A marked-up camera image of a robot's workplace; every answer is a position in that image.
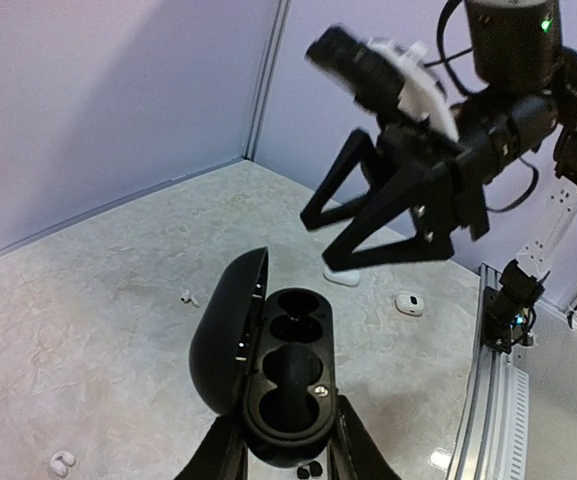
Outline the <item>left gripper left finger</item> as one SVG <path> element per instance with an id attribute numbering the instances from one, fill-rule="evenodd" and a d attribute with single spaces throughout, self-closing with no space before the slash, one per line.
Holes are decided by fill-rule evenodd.
<path id="1" fill-rule="evenodd" d="M 238 416 L 215 419 L 194 455 L 175 480 L 245 480 L 248 450 Z"/>

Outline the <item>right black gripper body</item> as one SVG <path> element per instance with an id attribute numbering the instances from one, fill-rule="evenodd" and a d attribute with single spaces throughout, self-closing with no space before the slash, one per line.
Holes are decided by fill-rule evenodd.
<path id="1" fill-rule="evenodd" d="M 557 106 L 546 95 L 488 95 L 470 98 L 456 108 L 459 140 L 426 128 L 387 124 L 380 137 L 410 155 L 418 166 L 445 180 L 456 227 L 477 240 L 489 230 L 483 188 L 509 164 L 539 146 L 557 125 Z"/>

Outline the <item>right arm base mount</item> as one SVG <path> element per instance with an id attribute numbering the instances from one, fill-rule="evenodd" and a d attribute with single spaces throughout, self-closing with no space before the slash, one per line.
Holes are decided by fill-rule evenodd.
<path id="1" fill-rule="evenodd" d="M 492 287 L 484 289 L 481 339 L 492 350 L 511 354 L 515 346 L 531 347 L 536 319 L 533 307 L 520 306 Z"/>

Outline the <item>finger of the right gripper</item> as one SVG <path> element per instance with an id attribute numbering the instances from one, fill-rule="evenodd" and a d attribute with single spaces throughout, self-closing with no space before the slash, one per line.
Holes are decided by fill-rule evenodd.
<path id="1" fill-rule="evenodd" d="M 346 220 L 386 225 L 412 205 L 418 164 L 388 138 L 374 142 L 362 129 L 353 130 L 329 171 L 303 208 L 300 218 L 309 231 Z"/>
<path id="2" fill-rule="evenodd" d="M 450 259 L 450 186 L 418 165 L 389 180 L 323 253 L 333 271 Z"/>

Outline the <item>black oval charging case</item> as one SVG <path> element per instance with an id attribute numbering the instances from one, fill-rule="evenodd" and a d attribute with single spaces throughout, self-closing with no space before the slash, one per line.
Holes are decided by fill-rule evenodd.
<path id="1" fill-rule="evenodd" d="M 333 310 L 304 288 L 268 293 L 269 253 L 257 248 L 224 270 L 191 341 L 190 374 L 219 416 L 238 416 L 250 455 L 290 469 L 325 450 L 335 425 L 337 393 Z M 281 293 L 312 292 L 319 307 L 291 318 Z"/>

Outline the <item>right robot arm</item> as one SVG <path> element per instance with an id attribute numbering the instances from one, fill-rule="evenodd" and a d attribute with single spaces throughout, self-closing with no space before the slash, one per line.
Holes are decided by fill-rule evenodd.
<path id="1" fill-rule="evenodd" d="M 551 259 L 577 214 L 577 51 L 562 43 L 555 1 L 464 5 L 478 92 L 447 102 L 424 45 L 363 40 L 340 25 L 307 58 L 376 117 L 380 132 L 353 131 L 301 214 L 308 230 L 343 223 L 324 251 L 333 271 L 445 260 L 459 228 L 490 227 L 484 188 L 512 162 L 556 135 L 559 188 L 536 235 L 487 288 L 482 341 L 510 353 L 527 341 Z"/>

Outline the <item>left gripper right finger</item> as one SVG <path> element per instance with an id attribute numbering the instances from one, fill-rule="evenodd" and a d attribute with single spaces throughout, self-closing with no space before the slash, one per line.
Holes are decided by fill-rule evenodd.
<path id="1" fill-rule="evenodd" d="M 398 480 L 357 412 L 344 395 L 330 438 L 330 478 L 336 480 Z"/>

